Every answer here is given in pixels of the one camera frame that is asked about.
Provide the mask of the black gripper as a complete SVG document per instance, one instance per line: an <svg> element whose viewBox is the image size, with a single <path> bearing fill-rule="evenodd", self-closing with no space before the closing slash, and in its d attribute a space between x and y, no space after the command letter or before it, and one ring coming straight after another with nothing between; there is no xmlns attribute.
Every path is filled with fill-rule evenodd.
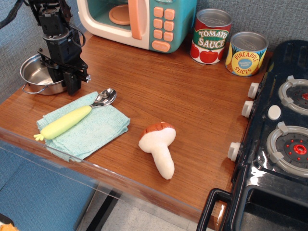
<svg viewBox="0 0 308 231"><path fill-rule="evenodd" d="M84 43L80 43L79 30L66 28L63 34L43 35L43 39L47 48L39 53L53 83L64 80L68 94L74 95L81 81L90 81L88 65L80 58Z"/></svg>

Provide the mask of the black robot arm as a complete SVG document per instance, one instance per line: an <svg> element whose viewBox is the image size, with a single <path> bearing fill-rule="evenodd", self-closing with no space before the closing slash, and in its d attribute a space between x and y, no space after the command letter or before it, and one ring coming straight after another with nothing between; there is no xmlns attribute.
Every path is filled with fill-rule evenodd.
<svg viewBox="0 0 308 231"><path fill-rule="evenodd" d="M88 65L80 57L86 38L70 23L71 8L64 0L18 0L1 21L1 27L16 17L22 4L31 8L47 44L20 68L21 78L30 87L29 93L53 95L66 91L74 95L83 81L90 81L90 75Z"/></svg>

